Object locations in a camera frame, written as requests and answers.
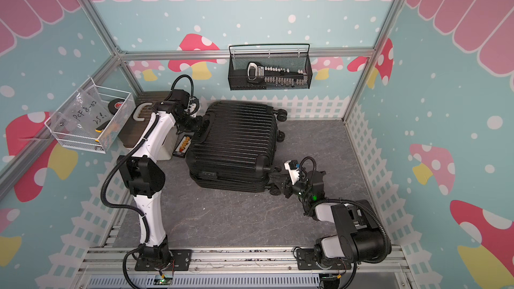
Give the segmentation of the black hard-shell suitcase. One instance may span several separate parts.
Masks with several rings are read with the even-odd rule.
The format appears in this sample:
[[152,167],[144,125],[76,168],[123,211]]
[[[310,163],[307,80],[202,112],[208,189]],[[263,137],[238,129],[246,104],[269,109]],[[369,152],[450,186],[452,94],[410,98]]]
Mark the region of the black hard-shell suitcase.
[[186,154],[190,177],[203,188],[261,193],[269,185],[278,129],[288,112],[266,104],[221,100],[209,105]]

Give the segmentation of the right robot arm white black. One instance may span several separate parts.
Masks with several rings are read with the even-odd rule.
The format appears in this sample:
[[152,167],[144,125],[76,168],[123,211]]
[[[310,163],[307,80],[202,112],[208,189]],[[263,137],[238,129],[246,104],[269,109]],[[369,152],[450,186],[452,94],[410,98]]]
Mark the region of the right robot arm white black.
[[312,157],[291,160],[283,168],[266,168],[270,192],[293,196],[300,201],[304,216],[317,222],[332,223],[335,235],[315,241],[312,249],[297,248],[297,262],[330,270],[362,262],[378,264],[392,252],[392,242],[367,200],[331,199],[325,195],[325,171]]

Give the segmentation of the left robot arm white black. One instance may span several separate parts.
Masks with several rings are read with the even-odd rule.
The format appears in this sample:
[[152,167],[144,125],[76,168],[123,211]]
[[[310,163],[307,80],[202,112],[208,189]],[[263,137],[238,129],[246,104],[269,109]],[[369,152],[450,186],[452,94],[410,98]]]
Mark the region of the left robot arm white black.
[[[175,79],[167,96],[152,105],[149,123],[138,143],[118,158],[100,189],[100,200],[105,207],[131,210],[139,215],[141,239],[135,253],[139,254],[139,261],[153,268],[165,268],[172,262],[161,215],[165,173],[157,164],[158,155],[173,128],[189,132],[199,128],[202,119],[195,115],[198,111],[194,81],[182,74]],[[121,174],[135,205],[116,204],[107,199],[108,186],[116,173]]]

